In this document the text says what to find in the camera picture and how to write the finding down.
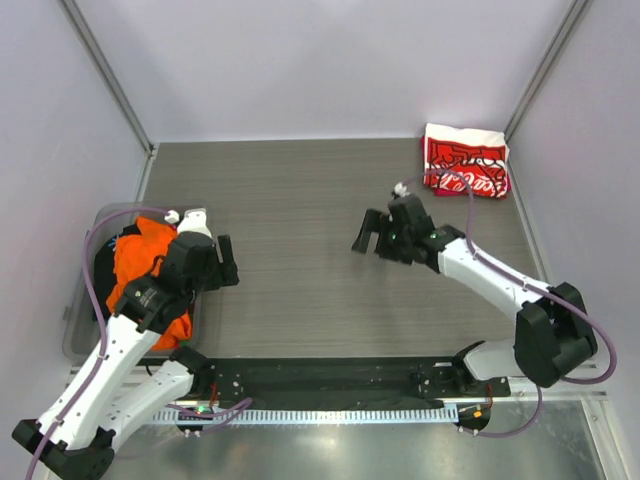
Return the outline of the white t-shirt with red print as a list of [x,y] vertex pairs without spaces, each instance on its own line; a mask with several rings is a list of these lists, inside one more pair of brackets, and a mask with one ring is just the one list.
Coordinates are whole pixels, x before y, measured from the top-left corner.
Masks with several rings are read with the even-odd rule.
[[502,199],[511,190],[503,132],[427,123],[422,151],[425,170],[457,172],[476,196]]

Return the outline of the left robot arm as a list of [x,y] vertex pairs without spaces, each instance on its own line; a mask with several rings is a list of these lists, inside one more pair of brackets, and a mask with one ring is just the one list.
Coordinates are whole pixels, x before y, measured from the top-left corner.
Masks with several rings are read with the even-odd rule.
[[117,451],[154,413],[213,385],[206,356],[174,350],[143,384],[121,399],[123,381],[170,323],[203,291],[239,282],[231,239],[179,234],[166,255],[129,282],[94,351],[59,399],[39,418],[20,421],[13,440],[61,479],[100,479]]

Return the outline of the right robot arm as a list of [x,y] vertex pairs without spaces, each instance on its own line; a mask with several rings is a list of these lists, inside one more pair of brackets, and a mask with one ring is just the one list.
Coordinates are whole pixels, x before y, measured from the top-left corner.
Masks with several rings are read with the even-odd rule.
[[512,339],[481,340],[453,357],[450,379],[462,395],[473,395],[499,377],[525,377],[549,388],[598,351],[575,287],[534,280],[476,247],[461,230],[435,226],[413,194],[393,198],[385,212],[367,210],[352,249],[424,265],[468,287],[512,321]]

